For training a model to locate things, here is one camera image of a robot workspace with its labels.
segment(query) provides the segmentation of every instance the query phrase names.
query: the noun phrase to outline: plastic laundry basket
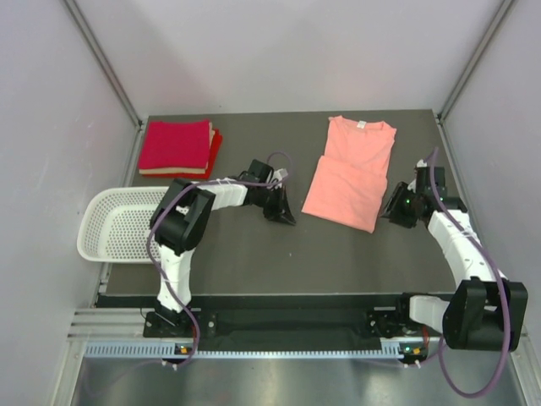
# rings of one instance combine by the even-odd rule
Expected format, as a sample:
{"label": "plastic laundry basket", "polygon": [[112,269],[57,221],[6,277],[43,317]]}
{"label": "plastic laundry basket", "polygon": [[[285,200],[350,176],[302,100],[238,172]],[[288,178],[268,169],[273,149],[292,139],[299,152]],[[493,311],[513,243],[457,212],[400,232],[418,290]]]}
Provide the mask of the plastic laundry basket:
{"label": "plastic laundry basket", "polygon": [[[98,194],[86,209],[77,250],[89,261],[150,263],[146,253],[150,217],[166,187],[117,188]],[[156,243],[152,255],[158,259]]]}

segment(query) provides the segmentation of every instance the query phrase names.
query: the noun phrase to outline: pink t-shirt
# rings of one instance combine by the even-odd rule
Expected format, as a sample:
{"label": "pink t-shirt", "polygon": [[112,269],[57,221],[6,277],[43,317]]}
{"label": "pink t-shirt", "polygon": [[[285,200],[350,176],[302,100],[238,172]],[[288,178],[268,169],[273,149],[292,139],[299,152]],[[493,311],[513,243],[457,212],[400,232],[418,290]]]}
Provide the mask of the pink t-shirt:
{"label": "pink t-shirt", "polygon": [[330,118],[303,213],[372,233],[387,188],[396,129],[385,122]]}

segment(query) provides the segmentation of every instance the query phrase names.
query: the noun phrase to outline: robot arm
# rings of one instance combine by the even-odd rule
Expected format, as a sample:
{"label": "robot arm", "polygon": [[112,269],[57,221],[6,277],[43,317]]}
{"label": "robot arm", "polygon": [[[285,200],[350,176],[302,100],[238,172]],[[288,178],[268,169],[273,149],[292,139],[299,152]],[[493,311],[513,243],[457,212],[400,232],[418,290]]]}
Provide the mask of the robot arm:
{"label": "robot arm", "polygon": [[[192,299],[189,290],[189,273],[192,256],[205,232],[210,212],[226,207],[256,205],[263,207],[265,218],[273,222],[295,224],[287,204],[286,188],[281,181],[287,176],[286,169],[274,170],[269,165],[253,160],[248,171],[238,177],[224,178],[215,184],[202,184],[187,193],[171,210],[156,230],[161,267],[167,279],[161,279],[158,303],[161,316],[174,322],[182,311],[180,304],[171,296],[167,283],[184,304]],[[271,187],[244,186],[232,181],[251,184],[274,184]],[[152,215],[150,227],[178,194],[191,183],[175,179],[160,205]]]}
{"label": "robot arm", "polygon": [[[422,221],[440,245],[455,278],[456,292],[450,302],[431,295],[407,295],[405,304],[411,321],[443,334],[451,348],[499,351],[503,342],[503,318],[495,276],[483,255],[468,239],[480,244],[467,209],[457,197],[448,197],[445,170],[434,169],[438,195],[449,213],[464,229],[458,229],[440,210],[429,184],[429,169],[419,165],[416,179],[399,183],[385,207],[383,217],[406,228]],[[518,345],[527,304],[522,283],[509,282],[501,272],[511,315],[512,351]]]}

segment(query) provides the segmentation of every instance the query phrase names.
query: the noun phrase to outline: gray wall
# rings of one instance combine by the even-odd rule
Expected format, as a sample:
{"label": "gray wall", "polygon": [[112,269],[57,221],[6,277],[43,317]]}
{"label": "gray wall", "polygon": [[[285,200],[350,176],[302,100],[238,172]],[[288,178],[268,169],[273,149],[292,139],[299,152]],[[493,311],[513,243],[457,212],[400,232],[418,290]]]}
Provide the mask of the gray wall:
{"label": "gray wall", "polygon": [[541,2],[519,0],[446,123],[485,244],[526,284],[541,357]]}
{"label": "gray wall", "polygon": [[59,1],[0,2],[0,404],[44,404],[98,265],[75,241],[134,127]]}
{"label": "gray wall", "polygon": [[79,0],[139,114],[441,108],[497,0]]}

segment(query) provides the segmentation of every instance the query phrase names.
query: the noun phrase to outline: table surface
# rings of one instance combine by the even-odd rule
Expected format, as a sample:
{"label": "table surface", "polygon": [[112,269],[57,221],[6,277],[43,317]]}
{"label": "table surface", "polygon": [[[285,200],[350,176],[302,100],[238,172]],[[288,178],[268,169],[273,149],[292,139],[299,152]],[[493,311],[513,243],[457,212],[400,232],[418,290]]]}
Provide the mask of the table surface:
{"label": "table surface", "polygon": [[[456,185],[430,110],[286,112],[160,116],[189,122],[209,118],[224,136],[212,178],[239,174],[273,151],[294,160],[287,182],[291,227],[264,219],[258,207],[213,212],[192,261],[194,294],[341,294],[450,292],[451,270],[424,226],[405,229],[379,219],[373,234],[302,214],[317,162],[325,149],[328,117],[343,115],[397,128],[384,204],[399,181],[413,179],[416,162],[438,146],[451,195]],[[276,157],[272,165],[286,162]],[[133,186],[169,185],[171,179],[134,175]],[[107,294],[156,294],[159,276],[149,265],[112,267]]]}

